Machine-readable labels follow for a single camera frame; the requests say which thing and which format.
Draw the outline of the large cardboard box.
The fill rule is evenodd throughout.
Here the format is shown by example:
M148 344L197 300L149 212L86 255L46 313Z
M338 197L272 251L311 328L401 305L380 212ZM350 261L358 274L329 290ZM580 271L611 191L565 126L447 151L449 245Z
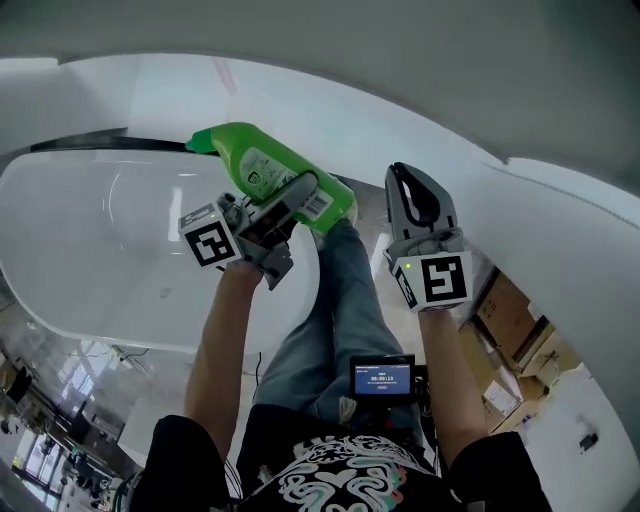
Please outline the large cardboard box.
M555 331L543 314L535 312L529 298L498 270L481 292L473 319L504 362L522 376Z

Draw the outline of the small black screen device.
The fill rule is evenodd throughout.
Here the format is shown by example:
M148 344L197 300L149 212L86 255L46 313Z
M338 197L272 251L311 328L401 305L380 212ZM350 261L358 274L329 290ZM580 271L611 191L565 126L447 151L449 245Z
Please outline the small black screen device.
M415 398L415 356L352 356L350 396L357 401L409 404Z

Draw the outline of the white bathtub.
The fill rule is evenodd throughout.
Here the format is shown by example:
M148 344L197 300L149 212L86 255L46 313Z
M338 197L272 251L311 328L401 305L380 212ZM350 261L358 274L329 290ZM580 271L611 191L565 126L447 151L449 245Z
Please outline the white bathtub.
M221 278L198 265L180 218L235 185L214 157L67 150L0 174L0 270L50 330L194 353Z

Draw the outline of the blue jeans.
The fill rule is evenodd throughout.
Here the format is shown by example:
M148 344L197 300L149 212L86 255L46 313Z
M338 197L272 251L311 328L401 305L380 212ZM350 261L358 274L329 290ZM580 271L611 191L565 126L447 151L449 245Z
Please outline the blue jeans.
M254 404L337 423L339 400L350 395L351 358L396 355L401 347L384 322L365 246L348 220L325 236L319 263L312 311L280 345Z

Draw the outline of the person's right forearm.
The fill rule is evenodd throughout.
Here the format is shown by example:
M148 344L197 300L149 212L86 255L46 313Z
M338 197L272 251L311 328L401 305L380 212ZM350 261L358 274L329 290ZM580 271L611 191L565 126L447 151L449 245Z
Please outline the person's right forearm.
M451 313L422 311L418 321L434 425L444 461L451 466L464 448L488 435L482 394Z

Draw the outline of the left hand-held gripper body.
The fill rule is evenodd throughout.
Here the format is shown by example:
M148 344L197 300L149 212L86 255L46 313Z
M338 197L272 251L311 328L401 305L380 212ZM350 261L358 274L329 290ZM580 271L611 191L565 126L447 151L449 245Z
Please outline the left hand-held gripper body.
M296 224L291 193L276 193L256 205L229 192L179 219L179 233L200 267L226 268L244 260L274 289L293 267L289 239Z

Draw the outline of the green detergent bottle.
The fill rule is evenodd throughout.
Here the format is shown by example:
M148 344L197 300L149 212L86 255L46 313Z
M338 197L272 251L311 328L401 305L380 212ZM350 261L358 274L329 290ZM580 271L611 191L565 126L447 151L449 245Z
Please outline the green detergent bottle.
M229 122L199 130L186 148L197 154L217 154L237 188L258 204L294 178L312 173L318 184L294 219L319 233L330 231L355 204L355 194L347 185L250 123Z

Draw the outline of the black printed T-shirt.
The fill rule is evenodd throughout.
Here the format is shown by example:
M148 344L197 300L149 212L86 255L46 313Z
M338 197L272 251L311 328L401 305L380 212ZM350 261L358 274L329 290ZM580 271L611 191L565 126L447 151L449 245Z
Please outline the black printed T-shirt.
M552 512L520 436L464 448L439 477L390 432L353 435L275 405L251 409L234 502L209 434L169 415L154 429L131 512Z

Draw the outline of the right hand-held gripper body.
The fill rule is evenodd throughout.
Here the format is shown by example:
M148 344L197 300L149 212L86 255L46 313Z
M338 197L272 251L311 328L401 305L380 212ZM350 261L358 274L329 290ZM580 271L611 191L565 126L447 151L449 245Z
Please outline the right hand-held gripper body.
M395 241L385 256L411 312L451 309L472 300L472 256L461 229Z

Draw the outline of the person's left forearm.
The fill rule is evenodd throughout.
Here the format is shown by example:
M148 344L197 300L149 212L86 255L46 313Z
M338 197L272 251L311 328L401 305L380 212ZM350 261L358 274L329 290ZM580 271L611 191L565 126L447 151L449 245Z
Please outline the person's left forearm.
M208 432L223 459L236 429L249 316L262 278L246 261L227 265L186 388L184 415Z

